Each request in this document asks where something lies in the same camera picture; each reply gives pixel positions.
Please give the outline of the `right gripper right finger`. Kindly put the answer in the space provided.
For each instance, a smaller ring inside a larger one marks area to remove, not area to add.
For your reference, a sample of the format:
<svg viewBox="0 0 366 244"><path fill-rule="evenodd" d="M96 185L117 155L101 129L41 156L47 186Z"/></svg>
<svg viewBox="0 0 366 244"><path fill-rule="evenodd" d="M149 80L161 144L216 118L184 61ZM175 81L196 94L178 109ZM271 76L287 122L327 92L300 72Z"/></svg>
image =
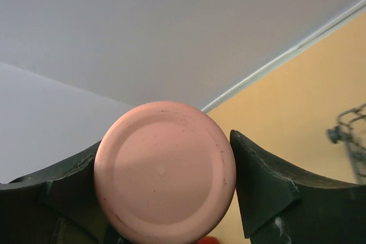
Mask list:
<svg viewBox="0 0 366 244"><path fill-rule="evenodd" d="M230 132L244 237L252 243L364 243L365 186L306 171Z"/></svg>

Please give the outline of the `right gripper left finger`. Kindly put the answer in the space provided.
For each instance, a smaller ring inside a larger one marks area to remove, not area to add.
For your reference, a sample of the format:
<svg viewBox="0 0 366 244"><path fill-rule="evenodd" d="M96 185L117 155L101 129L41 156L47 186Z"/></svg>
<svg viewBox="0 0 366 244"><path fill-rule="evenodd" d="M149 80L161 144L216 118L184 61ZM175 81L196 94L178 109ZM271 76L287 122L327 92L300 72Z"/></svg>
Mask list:
<svg viewBox="0 0 366 244"><path fill-rule="evenodd" d="M1 184L1 243L119 243L94 190L99 145Z"/></svg>

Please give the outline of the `pink cup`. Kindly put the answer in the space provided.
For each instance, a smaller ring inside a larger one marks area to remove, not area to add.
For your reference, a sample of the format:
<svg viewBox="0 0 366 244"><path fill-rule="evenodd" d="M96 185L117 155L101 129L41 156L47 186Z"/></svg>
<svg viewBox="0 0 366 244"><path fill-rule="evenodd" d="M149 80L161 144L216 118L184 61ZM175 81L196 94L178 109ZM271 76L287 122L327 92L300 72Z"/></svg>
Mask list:
<svg viewBox="0 0 366 244"><path fill-rule="evenodd" d="M101 209L133 243L195 243L223 219L236 185L230 143L208 115L152 102L121 116L94 162Z"/></svg>

